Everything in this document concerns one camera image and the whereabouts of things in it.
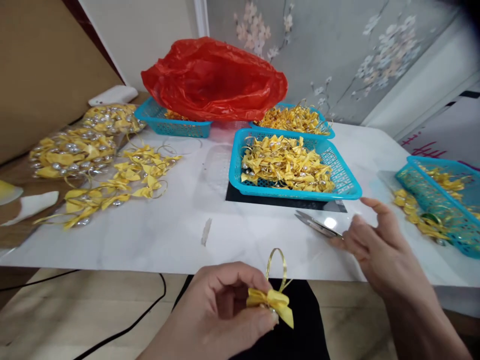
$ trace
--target black cable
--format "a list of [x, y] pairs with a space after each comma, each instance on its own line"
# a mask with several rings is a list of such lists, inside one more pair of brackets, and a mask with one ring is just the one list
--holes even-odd
[[71, 273], [76, 273], [77, 271], [80, 271], [80, 270], [67, 271], [67, 272], [64, 272], [64, 273], [61, 273], [61, 274], [52, 276], [52, 277], [47, 277], [47, 278], [45, 278], [45, 279], [43, 279], [43, 280], [38, 280], [38, 281], [34, 281], [34, 282], [29, 282], [29, 283], [24, 284], [24, 285], [17, 285], [17, 286], [12, 286], [12, 287], [5, 287], [5, 288], [3, 288], [3, 289], [0, 289], [0, 293], [1, 293], [1, 292], [4, 292], [4, 291], [9, 291], [9, 290], [26, 288], [27, 286], [35, 285], [35, 284], [40, 284], [40, 283], [43, 283], [43, 282], [45, 282], [45, 281], [52, 280], [52, 279], [56, 279], [56, 278], [59, 278], [59, 277], [64, 276], [64, 275], [68, 275], [68, 274], [71, 274]]
[[82, 359], [85, 359], [88, 355], [90, 355], [91, 353], [97, 351], [98, 349], [100, 349], [102, 346], [108, 344], [109, 342], [125, 335], [126, 333], [128, 333], [130, 330], [132, 330], [144, 317], [145, 315], [147, 315], [150, 310], [153, 309], [153, 307], [160, 301], [162, 300], [166, 293], [167, 293], [167, 284], [165, 283], [165, 278], [162, 274], [160, 274], [161, 276], [161, 280], [163, 281], [163, 295], [160, 296], [157, 300], [155, 300], [155, 302], [150, 305], [150, 307], [132, 324], [130, 325], [129, 327], [127, 327], [125, 330], [123, 331], [120, 331], [118, 333], [116, 333], [115, 335], [112, 335], [110, 337], [107, 337], [105, 340], [103, 341], [100, 341], [97, 345], [95, 346], [92, 346], [91, 348], [89, 348], [87, 351], [85, 351], [84, 353], [82, 353], [81, 355], [77, 356], [75, 359], [73, 360], [82, 360]]

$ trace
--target floral wallpaper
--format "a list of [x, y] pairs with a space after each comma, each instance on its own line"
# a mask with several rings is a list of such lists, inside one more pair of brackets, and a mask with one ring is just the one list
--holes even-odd
[[435, 0], [207, 0], [210, 36], [269, 61], [327, 119], [360, 124], [453, 21]]

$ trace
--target floor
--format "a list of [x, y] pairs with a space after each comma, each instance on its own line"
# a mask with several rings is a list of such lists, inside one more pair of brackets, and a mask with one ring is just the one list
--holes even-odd
[[[30, 282], [63, 272], [40, 269]], [[185, 277], [165, 274], [162, 301], [132, 331], [88, 359], [135, 359], [169, 316]], [[397, 359], [385, 308], [368, 284], [310, 286], [332, 360]], [[0, 311], [0, 359], [73, 359], [130, 326], [163, 291], [158, 274], [126, 271], [80, 271], [23, 288]]]

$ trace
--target blue basket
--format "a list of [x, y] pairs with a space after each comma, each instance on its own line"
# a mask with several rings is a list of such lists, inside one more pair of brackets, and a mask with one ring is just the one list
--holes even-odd
[[[291, 108], [294, 108], [295, 106], [296, 105], [287, 104], [285, 102], [279, 102], [275, 106], [275, 108], [283, 110], [283, 109], [291, 109]], [[310, 106], [310, 110], [312, 110], [313, 112], [318, 114], [318, 118], [320, 119], [320, 123], [321, 123], [320, 130], [322, 130], [322, 131], [330, 130], [330, 135], [314, 135], [314, 134], [310, 134], [310, 135], [321, 137], [322, 139], [333, 139], [335, 137], [335, 131], [333, 131], [333, 129], [331, 127], [331, 124], [329, 124], [325, 120], [325, 117], [316, 108], [314, 108], [313, 106]], [[256, 129], [256, 130], [261, 129], [260, 131], [262, 131], [264, 129], [265, 130], [273, 130], [274, 131], [273, 134], [279, 134], [279, 135], [283, 135], [285, 137], [291, 137], [292, 135], [295, 135], [295, 134], [304, 134], [304, 132], [299, 132], [299, 131], [287, 131], [287, 130], [272, 129], [270, 127], [261, 127], [261, 126], [255, 125], [253, 121], [250, 121], [249, 124], [253, 129]]]
[[[429, 157], [409, 156], [405, 165], [395, 177], [418, 201], [427, 213], [442, 219], [448, 228], [447, 236], [453, 244], [470, 258], [480, 259], [480, 221], [466, 209], [475, 207], [480, 212], [480, 173], [457, 161]], [[462, 203], [455, 200], [420, 166], [428, 171], [439, 168], [441, 173], [452, 175], [452, 181], [463, 177], [465, 189]]]
[[136, 111], [138, 120], [146, 122], [160, 135], [208, 138], [212, 121], [184, 121], [164, 118], [167, 109], [161, 107], [153, 97], [145, 101]]
[[242, 182], [242, 158], [246, 150], [242, 147], [253, 143], [252, 138], [246, 138], [252, 136], [257, 140], [263, 140], [264, 137], [283, 135], [280, 132], [272, 133], [272, 129], [268, 131], [263, 131], [263, 129], [262, 127], [240, 129], [235, 134], [228, 179], [232, 186], [237, 188], [243, 195], [314, 201], [356, 200], [362, 196], [362, 188], [340, 156], [337, 148], [330, 141], [318, 135], [302, 134], [299, 132], [293, 132], [288, 138], [300, 139], [300, 137], [302, 137], [303, 146], [310, 151], [315, 149], [323, 159], [322, 163], [331, 167], [331, 180], [336, 184], [333, 193], [275, 188], [271, 187], [272, 184], [270, 181], [263, 179], [258, 180], [258, 185], [250, 181]]

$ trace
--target red plastic bag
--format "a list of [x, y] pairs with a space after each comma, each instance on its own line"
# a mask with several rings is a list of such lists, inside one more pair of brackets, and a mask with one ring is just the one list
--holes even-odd
[[265, 60], [210, 37], [175, 41], [141, 78], [160, 105], [191, 120], [261, 120], [288, 89]]

